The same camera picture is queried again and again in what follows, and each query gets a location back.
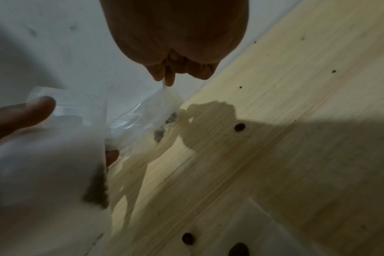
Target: wooden floor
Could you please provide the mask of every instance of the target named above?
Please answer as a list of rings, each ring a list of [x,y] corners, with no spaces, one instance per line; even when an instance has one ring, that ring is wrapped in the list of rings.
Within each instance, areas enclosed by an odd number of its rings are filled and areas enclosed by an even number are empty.
[[[110,192],[113,256],[201,255],[249,197],[340,254],[384,256],[384,0],[304,0]]]

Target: hand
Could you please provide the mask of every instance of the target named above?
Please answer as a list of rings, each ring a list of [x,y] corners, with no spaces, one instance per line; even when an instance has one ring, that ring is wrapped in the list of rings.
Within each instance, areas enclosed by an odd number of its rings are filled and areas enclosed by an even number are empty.
[[[53,113],[56,102],[51,97],[41,97],[27,104],[0,108],[0,139],[13,132],[37,125]],[[119,157],[118,151],[106,153],[106,164],[111,165]]]
[[[248,23],[248,0],[100,1],[120,50],[167,86],[176,73],[209,79]]]

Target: dark round pellet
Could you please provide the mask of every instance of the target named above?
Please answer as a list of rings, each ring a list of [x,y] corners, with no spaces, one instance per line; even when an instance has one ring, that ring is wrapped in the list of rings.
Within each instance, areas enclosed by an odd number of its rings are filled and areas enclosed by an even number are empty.
[[[229,256],[249,256],[250,251],[244,243],[236,243],[229,251]]]
[[[193,243],[195,242],[195,238],[193,237],[193,235],[191,233],[185,233],[182,236],[182,241],[186,245],[193,245]]]
[[[241,132],[242,130],[244,130],[246,128],[246,125],[243,124],[243,123],[240,123],[240,124],[237,124],[236,126],[234,126],[234,130],[236,132]]]

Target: clear plastic bag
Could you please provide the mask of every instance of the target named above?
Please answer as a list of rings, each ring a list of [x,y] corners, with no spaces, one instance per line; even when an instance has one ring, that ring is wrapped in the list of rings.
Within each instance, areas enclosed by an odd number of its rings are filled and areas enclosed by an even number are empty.
[[[29,100],[46,95],[54,113],[0,141],[0,256],[104,255],[106,104],[51,88]]]
[[[244,243],[251,256],[337,255],[282,223],[281,219],[267,213],[250,199],[204,256],[230,255],[230,249],[237,243]]]
[[[182,103],[173,88],[162,87],[108,125],[107,150],[122,156],[152,150],[176,121]]]

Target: white wall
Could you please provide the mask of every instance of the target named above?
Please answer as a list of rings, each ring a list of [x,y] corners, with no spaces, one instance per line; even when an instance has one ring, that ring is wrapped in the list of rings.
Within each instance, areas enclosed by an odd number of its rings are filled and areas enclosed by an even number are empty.
[[[247,33],[218,71],[297,2],[251,0]],[[204,83],[179,75],[175,87],[186,100]],[[119,51],[98,0],[0,0],[0,106],[38,85],[106,96],[111,120],[161,83]]]

